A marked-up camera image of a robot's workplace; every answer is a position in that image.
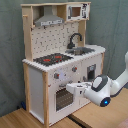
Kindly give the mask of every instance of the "table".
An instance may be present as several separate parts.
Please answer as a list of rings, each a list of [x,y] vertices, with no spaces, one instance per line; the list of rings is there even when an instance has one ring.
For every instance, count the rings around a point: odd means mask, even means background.
[[[116,128],[128,118],[128,89],[123,88],[107,107],[90,103],[71,114],[71,117],[87,128]]]
[[[44,128],[37,119],[23,109],[0,118],[0,128]],[[69,118],[64,118],[50,128],[81,128]]]

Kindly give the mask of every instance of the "handle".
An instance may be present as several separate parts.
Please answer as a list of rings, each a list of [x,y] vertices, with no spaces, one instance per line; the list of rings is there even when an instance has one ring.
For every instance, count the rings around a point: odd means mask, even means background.
[[[28,15],[23,15],[23,17],[26,17],[26,18],[27,18],[27,17],[28,17]]]
[[[72,7],[69,6],[69,10],[70,10],[70,16],[68,16],[68,19],[71,19],[71,16],[72,16]]]

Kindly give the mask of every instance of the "wooden play kitchen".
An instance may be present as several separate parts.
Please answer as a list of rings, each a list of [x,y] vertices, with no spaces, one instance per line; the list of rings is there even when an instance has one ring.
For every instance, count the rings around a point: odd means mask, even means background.
[[[26,108],[44,127],[87,105],[66,84],[102,73],[105,49],[85,45],[90,2],[22,4]]]

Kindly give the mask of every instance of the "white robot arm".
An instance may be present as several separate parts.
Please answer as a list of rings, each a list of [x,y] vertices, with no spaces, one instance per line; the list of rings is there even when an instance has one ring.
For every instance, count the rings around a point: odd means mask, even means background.
[[[110,97],[118,95],[120,90],[128,82],[128,52],[125,55],[125,62],[126,69],[116,80],[111,80],[106,75],[99,75],[93,83],[67,84],[66,89],[75,96],[87,98],[94,104],[105,107],[110,103]]]

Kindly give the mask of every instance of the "knob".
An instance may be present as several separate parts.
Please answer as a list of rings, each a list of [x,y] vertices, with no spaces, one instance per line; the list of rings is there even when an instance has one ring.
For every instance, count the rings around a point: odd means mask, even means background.
[[[70,84],[71,84],[72,82],[73,82],[72,80],[69,81]]]
[[[55,79],[59,79],[59,74],[58,74],[58,73],[55,73],[55,74],[54,74],[54,78],[55,78]]]
[[[72,68],[72,71],[73,71],[73,72],[76,72],[76,70],[77,70],[77,67],[73,67],[73,68]]]
[[[61,85],[59,85],[59,87],[66,87],[66,85],[65,84],[61,84]]]

